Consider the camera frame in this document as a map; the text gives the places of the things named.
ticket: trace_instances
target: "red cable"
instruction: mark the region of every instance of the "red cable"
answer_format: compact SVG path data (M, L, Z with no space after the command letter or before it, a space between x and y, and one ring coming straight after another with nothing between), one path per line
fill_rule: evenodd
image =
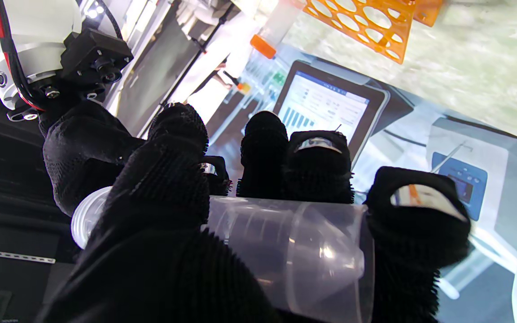
M6 39L5 34L4 34L4 25L1 22L1 12L0 12L0 39ZM4 52L4 56L5 56L5 62L7 63L9 72L11 72L11 65L9 64L9 54L7 52ZM45 111L45 110L39 108L38 106L36 106L35 104L29 102L29 100L27 100L26 98L23 98L23 95L19 91L19 88L17 87L17 84L16 84L16 88L17 88L17 93L19 94L20 98L22 98L23 101L25 101L26 104L28 104L32 108L35 108L35 109L37 109L39 111Z

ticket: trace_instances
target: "tablet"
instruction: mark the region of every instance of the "tablet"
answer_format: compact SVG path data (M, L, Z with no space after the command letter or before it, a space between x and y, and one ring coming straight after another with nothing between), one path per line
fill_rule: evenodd
M390 94L295 61L273 112L294 131L340 131L355 164Z

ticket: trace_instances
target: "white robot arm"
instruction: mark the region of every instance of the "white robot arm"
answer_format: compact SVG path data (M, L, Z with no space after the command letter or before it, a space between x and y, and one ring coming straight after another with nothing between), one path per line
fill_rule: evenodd
M27 92L41 105L30 107L23 102L22 88L18 91L17 76L10 72L2 49L3 45L8 52L9 42L0 41L0 99L14 110L8 113L12 121L35 118L35 109L45 110L64 88L83 96L99 94L105 90L103 84L116 82L121 68L133 59L122 39L95 30L82 33L83 18L74 0L0 0L0 8L0 16L10 27Z

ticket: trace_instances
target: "tablet screen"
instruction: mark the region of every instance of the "tablet screen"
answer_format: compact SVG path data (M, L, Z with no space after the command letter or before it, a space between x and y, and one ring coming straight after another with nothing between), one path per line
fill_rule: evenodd
M294 131L338 130L350 142L370 100L297 71L279 117Z

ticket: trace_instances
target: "bar chart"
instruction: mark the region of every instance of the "bar chart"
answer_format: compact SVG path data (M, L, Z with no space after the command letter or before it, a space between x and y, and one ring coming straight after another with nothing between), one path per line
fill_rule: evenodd
M287 129L292 128L294 131L299 131L300 129L306 128L310 130L312 127L314 127L314 121L303 116L292 108L287 108L282 121Z

